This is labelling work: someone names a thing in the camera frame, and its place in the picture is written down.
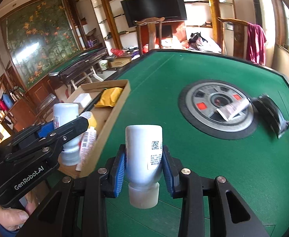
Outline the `person left hand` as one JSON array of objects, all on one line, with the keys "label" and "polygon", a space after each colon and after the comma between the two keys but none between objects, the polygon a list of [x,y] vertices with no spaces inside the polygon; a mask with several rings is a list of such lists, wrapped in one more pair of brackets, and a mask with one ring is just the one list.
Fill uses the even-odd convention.
[{"label": "person left hand", "polygon": [[0,205],[0,230],[14,232],[20,229],[20,225],[24,224],[29,216],[38,206],[38,200],[34,191],[28,192],[24,198],[26,206],[24,209],[5,209]]}]

